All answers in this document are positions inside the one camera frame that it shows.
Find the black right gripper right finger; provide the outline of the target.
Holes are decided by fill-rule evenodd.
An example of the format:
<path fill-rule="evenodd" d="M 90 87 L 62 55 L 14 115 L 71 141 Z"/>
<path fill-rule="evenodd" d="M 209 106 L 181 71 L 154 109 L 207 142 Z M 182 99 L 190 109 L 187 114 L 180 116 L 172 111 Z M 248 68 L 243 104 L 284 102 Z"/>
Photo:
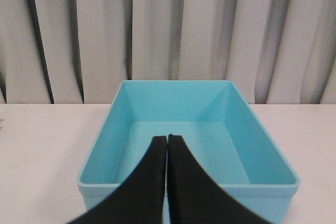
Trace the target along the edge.
<path fill-rule="evenodd" d="M 170 223 L 253 223 L 253 213 L 203 170 L 182 136 L 169 135 L 167 193 Z"/>

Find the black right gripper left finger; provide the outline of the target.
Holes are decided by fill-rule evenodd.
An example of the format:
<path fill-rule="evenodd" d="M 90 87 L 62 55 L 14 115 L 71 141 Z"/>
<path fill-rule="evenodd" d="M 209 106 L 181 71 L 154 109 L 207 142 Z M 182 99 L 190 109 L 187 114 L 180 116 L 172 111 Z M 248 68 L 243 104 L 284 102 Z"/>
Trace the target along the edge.
<path fill-rule="evenodd" d="M 162 223 L 166 154 L 167 137 L 154 136 L 123 183 L 71 223 Z"/>

